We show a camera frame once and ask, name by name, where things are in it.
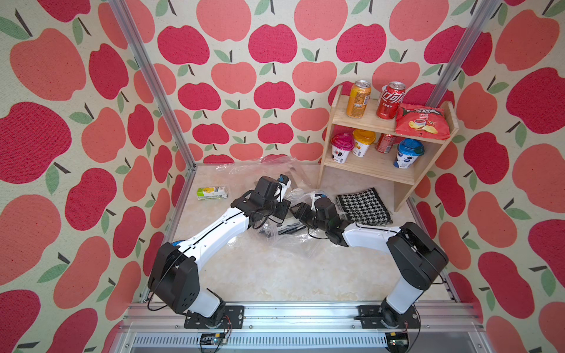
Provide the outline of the clear plastic vacuum bag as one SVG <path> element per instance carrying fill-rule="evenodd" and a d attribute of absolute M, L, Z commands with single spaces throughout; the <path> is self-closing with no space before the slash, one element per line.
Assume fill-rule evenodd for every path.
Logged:
<path fill-rule="evenodd" d="M 247 182 L 242 196 L 231 207 L 247 217 L 248 229 L 260 244 L 304 258 L 312 258 L 325 239 L 294 212 L 306 205 L 306 219 L 313 218 L 315 190 L 302 164 L 289 156 L 265 157 L 258 163 L 238 166 L 229 172 L 238 182 Z"/>

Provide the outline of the black white houndstooth scarf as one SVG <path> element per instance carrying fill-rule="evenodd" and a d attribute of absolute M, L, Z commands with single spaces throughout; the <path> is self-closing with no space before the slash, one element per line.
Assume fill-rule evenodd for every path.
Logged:
<path fill-rule="evenodd" d="M 340 194 L 336 201 L 349 221 L 369 226 L 387 226 L 393 223 L 390 212 L 375 188 Z"/>

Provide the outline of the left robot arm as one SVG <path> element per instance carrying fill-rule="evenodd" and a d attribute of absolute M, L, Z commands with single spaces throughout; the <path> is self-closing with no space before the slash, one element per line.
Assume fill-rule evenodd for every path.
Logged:
<path fill-rule="evenodd" d="M 200 271 L 220 249 L 249 228 L 267 221 L 282 221 L 290 208 L 285 199 L 291 180 L 262 176 L 253 190 L 235 199 L 230 208 L 210 226 L 178 245 L 163 244 L 157 251 L 149 276 L 149 301 L 154 296 L 176 314 L 193 315 L 216 326 L 225 316 L 225 302 L 210 289 L 200 286 Z"/>

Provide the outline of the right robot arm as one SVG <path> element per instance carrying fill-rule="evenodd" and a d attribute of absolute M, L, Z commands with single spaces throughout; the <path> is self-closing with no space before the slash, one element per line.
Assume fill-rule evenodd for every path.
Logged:
<path fill-rule="evenodd" d="M 381 307 L 398 316 L 415 304 L 449 263 L 444 250 L 413 222 L 401 227 L 360 224 L 343 219 L 329 198 L 319 198 L 312 206 L 301 202 L 291 208 L 291 213 L 307 228 L 323 231 L 335 245 L 391 255 L 401 278 Z"/>

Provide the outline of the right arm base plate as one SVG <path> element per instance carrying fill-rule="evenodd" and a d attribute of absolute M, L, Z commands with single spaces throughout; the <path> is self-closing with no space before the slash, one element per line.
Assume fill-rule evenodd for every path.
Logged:
<path fill-rule="evenodd" d="M 414 307 L 406 313 L 399 314 L 389 307 L 381 308 L 380 305 L 357 306 L 358 314 L 354 320 L 359 321 L 363 329 L 407 329 L 420 328 L 420 319 Z"/>

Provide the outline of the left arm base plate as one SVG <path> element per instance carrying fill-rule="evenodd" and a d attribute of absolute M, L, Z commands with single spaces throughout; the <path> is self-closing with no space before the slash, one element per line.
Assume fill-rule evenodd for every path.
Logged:
<path fill-rule="evenodd" d="M 245 307 L 243 305 L 221 304 L 211 317 L 199 313 L 188 312 L 185 329 L 241 329 L 243 326 Z"/>

